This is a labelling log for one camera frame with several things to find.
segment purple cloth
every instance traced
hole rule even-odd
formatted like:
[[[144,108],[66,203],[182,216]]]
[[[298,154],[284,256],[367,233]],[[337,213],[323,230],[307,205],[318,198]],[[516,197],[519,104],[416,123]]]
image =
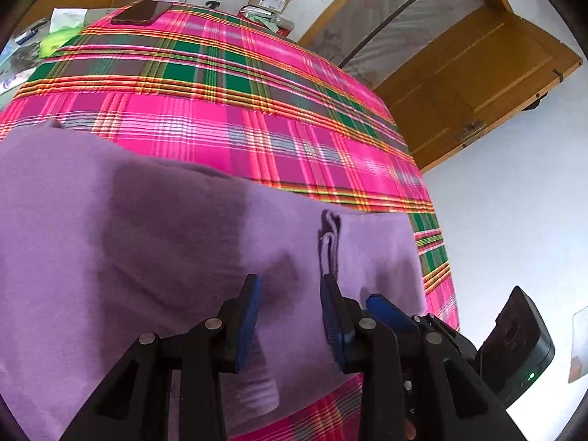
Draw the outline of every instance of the purple cloth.
[[[47,124],[0,143],[0,187],[0,393],[34,441],[61,436],[139,334],[216,315],[247,273],[263,295],[251,359],[222,378],[229,436],[343,384],[320,307],[327,211],[343,296],[426,311],[402,213],[361,215]]]

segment label on box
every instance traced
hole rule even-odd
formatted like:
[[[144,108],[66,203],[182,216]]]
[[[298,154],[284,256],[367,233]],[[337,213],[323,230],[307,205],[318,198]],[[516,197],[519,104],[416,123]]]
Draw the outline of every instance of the label on box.
[[[259,6],[265,6],[276,11],[282,11],[286,7],[286,0],[260,0]]]

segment metal screw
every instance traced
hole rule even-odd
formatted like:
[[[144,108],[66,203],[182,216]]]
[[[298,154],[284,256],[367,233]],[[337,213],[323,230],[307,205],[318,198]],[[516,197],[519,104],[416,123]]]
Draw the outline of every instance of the metal screw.
[[[204,326],[209,330],[218,330],[220,327],[222,327],[222,320],[217,317],[209,318],[204,322]]]
[[[428,332],[426,338],[430,344],[441,344],[441,342],[443,341],[443,337],[441,336],[441,334],[437,333],[436,331]]]
[[[359,326],[364,330],[373,330],[376,327],[376,321],[373,318],[362,318]]]
[[[151,344],[155,341],[155,334],[151,333],[150,331],[146,331],[145,333],[141,333],[139,336],[139,343],[140,344]]]

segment floor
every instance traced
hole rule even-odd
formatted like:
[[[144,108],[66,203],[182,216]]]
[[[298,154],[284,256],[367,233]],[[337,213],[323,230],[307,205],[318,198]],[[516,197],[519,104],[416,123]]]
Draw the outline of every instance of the floor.
[[[547,0],[514,11],[581,54]],[[552,364],[509,413],[528,441],[553,441],[588,388],[568,384],[571,318],[588,306],[588,67],[424,175],[445,235],[462,332],[479,346],[515,285],[535,301]]]

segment pink plaid tablecloth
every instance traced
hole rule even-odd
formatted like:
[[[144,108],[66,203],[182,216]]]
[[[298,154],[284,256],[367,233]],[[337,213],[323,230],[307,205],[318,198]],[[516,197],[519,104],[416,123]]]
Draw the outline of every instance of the pink plaid tablecloth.
[[[56,117],[139,154],[195,162],[371,212],[407,212],[429,310],[458,327],[443,238],[383,102],[328,61],[236,17],[178,4],[149,27],[104,18],[40,66],[0,114]],[[348,440],[361,377],[239,440]]]

